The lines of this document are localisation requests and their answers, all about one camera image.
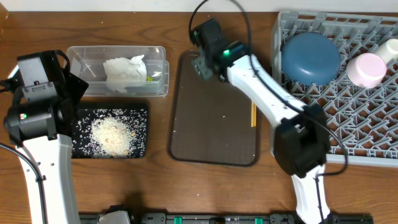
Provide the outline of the wooden chopstick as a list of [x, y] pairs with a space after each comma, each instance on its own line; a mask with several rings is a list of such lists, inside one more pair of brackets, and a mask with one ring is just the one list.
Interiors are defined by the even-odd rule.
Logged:
[[251, 127], [256, 127], [256, 106], [251, 102]]
[[252, 121], [251, 121], [251, 125], [252, 125], [252, 127], [256, 127], [257, 126], [257, 107], [256, 107], [256, 105], [254, 103], [252, 104]]

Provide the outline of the white paper napkin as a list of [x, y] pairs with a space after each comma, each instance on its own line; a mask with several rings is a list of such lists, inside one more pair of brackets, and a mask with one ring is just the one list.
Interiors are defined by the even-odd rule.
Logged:
[[126, 93], [126, 87], [146, 82], [147, 68], [143, 58], [144, 55], [138, 55], [131, 59], [119, 57], [105, 61], [103, 67], [107, 76], [106, 86], [112, 91]]

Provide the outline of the dark blue plate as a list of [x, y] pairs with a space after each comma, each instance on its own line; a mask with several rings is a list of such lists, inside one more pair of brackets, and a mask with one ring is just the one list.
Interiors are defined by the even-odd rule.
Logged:
[[327, 37], [303, 33], [289, 39], [281, 49], [282, 71], [303, 85], [326, 85], [336, 78], [340, 53]]

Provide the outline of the pink plastic bowl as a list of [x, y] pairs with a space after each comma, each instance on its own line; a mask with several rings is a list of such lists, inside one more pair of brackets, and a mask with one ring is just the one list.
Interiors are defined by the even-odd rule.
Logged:
[[386, 74], [386, 64], [376, 54], [365, 53], [350, 60], [346, 67], [349, 80], [361, 88], [374, 88]]

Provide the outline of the cream plastic cup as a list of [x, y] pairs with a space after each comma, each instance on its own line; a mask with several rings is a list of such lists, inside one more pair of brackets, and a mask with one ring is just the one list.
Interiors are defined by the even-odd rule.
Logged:
[[398, 39], [389, 39], [380, 45], [375, 55], [380, 57], [385, 64], [388, 64], [391, 60], [397, 60], [398, 55]]

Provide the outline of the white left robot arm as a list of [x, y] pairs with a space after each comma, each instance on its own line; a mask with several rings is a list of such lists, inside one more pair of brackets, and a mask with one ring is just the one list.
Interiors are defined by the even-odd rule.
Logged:
[[32, 223], [79, 223], [72, 179], [72, 129], [87, 82], [70, 71], [61, 50], [17, 58], [2, 91], [13, 95], [4, 118], [23, 168]]

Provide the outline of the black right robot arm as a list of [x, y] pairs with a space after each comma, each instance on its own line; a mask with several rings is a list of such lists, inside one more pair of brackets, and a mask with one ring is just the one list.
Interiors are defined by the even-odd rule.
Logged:
[[324, 223], [330, 209], [322, 174], [330, 143], [323, 110], [309, 107], [287, 93], [264, 70], [251, 44], [228, 40], [215, 19], [189, 27], [188, 33], [200, 51], [194, 64], [198, 74], [205, 79], [217, 74], [220, 80], [242, 91], [269, 120], [274, 129], [271, 153], [292, 178], [299, 219]]

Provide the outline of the clear plastic waste bin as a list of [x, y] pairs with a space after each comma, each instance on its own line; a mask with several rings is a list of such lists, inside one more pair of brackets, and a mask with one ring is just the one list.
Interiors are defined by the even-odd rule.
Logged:
[[[152, 82], [134, 83], [126, 87], [126, 93], [110, 90], [105, 82], [107, 76], [103, 63], [109, 59], [144, 55], [142, 59], [147, 68], [147, 77]], [[166, 96], [169, 92], [169, 63], [165, 59], [165, 49], [162, 46], [139, 45], [97, 45], [73, 46], [67, 50], [71, 62], [72, 74], [89, 84], [86, 96]]]

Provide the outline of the grey plastic dishwasher rack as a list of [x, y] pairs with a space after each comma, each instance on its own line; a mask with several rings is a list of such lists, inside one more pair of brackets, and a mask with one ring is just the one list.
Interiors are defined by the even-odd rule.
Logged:
[[[295, 35], [312, 32], [330, 39], [340, 52], [339, 73], [326, 85], [305, 86], [282, 71], [281, 49]], [[272, 28], [271, 68], [276, 82], [308, 105], [319, 104], [327, 125], [348, 150], [352, 165], [397, 167], [397, 60], [375, 88], [352, 84], [348, 62], [397, 38], [397, 17], [281, 11]]]

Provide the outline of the black tray with rice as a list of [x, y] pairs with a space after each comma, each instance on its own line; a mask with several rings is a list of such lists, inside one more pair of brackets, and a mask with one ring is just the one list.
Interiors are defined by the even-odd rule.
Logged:
[[[100, 153], [91, 142], [91, 124], [96, 119], [112, 117], [125, 123], [136, 132], [126, 157], [112, 157]], [[77, 111], [72, 129], [72, 158], [74, 159], [136, 159], [146, 154], [149, 110], [145, 104], [84, 103]]]

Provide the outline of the dark brown serving tray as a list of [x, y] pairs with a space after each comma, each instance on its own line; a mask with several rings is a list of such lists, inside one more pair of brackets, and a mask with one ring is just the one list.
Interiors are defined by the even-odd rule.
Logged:
[[167, 151], [176, 161], [249, 167], [259, 158], [260, 125], [251, 127], [251, 100], [217, 77], [200, 78], [188, 50], [178, 60]]

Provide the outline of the pile of rice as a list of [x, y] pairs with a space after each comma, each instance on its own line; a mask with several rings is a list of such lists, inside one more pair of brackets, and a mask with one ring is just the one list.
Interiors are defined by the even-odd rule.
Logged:
[[112, 157], [126, 157], [136, 132], [116, 118], [96, 119], [91, 124], [90, 140], [100, 153]]

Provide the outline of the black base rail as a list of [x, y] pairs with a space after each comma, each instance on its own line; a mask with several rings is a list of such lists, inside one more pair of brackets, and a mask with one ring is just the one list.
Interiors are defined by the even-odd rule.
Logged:
[[297, 215], [166, 215], [164, 213], [147, 213], [136, 220], [126, 211], [117, 211], [102, 215], [80, 215], [82, 223], [94, 224], [298, 224], [302, 223]]

